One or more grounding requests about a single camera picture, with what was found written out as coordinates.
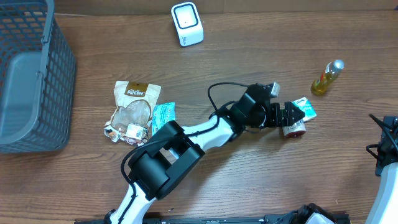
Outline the green lid jar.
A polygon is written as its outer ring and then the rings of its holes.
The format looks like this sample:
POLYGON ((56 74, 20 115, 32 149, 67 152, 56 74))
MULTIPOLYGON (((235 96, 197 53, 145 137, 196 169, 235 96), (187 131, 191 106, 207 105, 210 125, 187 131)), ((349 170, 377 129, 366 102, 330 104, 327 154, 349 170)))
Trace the green lid jar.
POLYGON ((282 128, 282 131, 286 138, 297 138, 304 135, 307 132, 305 123, 303 122, 302 119, 293 124, 292 126, 284 126, 282 128))

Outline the teal Kleenex tissue pack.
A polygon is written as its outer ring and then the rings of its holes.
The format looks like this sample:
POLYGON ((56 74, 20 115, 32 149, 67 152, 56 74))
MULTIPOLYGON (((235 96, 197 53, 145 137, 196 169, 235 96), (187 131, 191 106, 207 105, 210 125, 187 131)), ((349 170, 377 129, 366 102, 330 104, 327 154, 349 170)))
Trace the teal Kleenex tissue pack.
POLYGON ((293 101, 293 104, 305 113, 303 118, 304 123, 317 117, 311 102, 306 97, 293 101))

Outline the silver capped amber bottle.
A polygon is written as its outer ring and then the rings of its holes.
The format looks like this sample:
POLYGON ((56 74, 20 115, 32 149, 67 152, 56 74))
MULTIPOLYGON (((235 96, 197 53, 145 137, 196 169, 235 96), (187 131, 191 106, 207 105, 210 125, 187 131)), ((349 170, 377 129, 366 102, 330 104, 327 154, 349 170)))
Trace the silver capped amber bottle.
POLYGON ((312 93, 318 96, 324 95, 329 86, 339 77, 344 67, 345 63, 340 59, 330 62, 321 76, 313 81, 311 86, 312 93))

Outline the teal snack packet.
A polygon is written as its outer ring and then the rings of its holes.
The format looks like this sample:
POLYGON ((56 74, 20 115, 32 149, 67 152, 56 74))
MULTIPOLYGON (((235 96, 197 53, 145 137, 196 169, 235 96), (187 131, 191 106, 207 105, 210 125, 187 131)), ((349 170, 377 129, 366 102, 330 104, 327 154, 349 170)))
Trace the teal snack packet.
POLYGON ((152 135, 154 135, 164 124, 175 121, 175 103, 163 103, 156 105, 152 116, 152 135))

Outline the beige brown snack packet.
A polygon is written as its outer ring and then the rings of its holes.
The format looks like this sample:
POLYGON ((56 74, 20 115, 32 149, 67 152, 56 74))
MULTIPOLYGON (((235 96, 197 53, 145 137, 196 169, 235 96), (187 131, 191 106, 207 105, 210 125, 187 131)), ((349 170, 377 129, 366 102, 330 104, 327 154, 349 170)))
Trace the beige brown snack packet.
POLYGON ((152 114, 161 86, 117 81, 114 86, 116 110, 104 125, 104 135, 112 142, 124 141, 134 147, 148 140, 152 114))

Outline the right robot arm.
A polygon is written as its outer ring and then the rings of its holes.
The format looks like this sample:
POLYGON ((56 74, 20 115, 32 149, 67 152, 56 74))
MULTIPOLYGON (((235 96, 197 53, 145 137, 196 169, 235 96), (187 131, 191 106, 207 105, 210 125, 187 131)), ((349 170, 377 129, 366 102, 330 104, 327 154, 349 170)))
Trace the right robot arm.
POLYGON ((369 117, 382 130, 380 141, 366 146, 376 159, 375 175, 381 181, 366 223, 397 223, 397 117, 369 117))

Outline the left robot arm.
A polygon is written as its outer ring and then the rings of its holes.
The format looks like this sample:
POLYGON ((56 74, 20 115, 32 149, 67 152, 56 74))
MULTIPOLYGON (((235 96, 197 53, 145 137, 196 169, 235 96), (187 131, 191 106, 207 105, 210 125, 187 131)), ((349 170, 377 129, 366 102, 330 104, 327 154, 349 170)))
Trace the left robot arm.
POLYGON ((279 88, 276 82, 246 85, 238 101, 216 107, 202 124, 181 127, 169 121, 163 125, 123 158, 121 174, 128 190, 120 206, 109 211, 103 223, 142 223, 149 207, 171 193, 206 150, 234 141, 247 128, 286 127, 303 119, 305 113, 291 101, 283 108, 271 102, 279 88))

